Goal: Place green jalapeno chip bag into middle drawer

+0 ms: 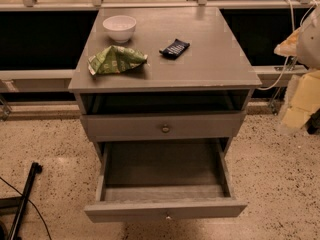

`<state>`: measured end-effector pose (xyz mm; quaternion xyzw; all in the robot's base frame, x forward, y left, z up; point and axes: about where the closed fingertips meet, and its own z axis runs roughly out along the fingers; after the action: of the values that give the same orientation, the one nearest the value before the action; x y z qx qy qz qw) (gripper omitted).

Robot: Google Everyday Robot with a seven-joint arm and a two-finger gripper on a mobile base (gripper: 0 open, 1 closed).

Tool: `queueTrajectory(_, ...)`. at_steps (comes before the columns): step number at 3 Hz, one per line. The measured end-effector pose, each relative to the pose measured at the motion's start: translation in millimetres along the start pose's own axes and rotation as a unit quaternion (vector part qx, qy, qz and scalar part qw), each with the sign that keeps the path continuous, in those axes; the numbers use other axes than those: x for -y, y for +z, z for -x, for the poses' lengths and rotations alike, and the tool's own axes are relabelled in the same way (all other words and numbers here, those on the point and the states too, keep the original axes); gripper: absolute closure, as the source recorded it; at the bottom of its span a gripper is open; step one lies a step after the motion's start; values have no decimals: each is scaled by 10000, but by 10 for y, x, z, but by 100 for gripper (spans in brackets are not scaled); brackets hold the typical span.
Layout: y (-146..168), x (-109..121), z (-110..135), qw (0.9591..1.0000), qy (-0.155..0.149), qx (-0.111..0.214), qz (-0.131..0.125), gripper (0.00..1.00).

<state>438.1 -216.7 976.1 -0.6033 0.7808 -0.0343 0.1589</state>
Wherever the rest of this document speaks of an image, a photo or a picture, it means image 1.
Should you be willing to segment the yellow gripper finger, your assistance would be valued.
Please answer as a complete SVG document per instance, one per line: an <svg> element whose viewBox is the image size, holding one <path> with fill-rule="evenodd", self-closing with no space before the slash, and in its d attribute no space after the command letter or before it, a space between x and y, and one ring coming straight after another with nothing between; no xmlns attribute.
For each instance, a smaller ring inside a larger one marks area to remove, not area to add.
<svg viewBox="0 0 320 240"><path fill-rule="evenodd" d="M294 30L284 41L275 47L274 53L284 57L296 56L299 33L300 28Z"/></svg>

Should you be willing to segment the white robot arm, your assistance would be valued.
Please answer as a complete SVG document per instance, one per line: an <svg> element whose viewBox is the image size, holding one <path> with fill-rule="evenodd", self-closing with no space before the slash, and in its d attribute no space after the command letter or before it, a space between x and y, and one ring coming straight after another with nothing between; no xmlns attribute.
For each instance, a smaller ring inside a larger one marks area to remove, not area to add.
<svg viewBox="0 0 320 240"><path fill-rule="evenodd" d="M274 53L279 56L294 56L309 68L320 68L320 7L316 7L284 41Z"/></svg>

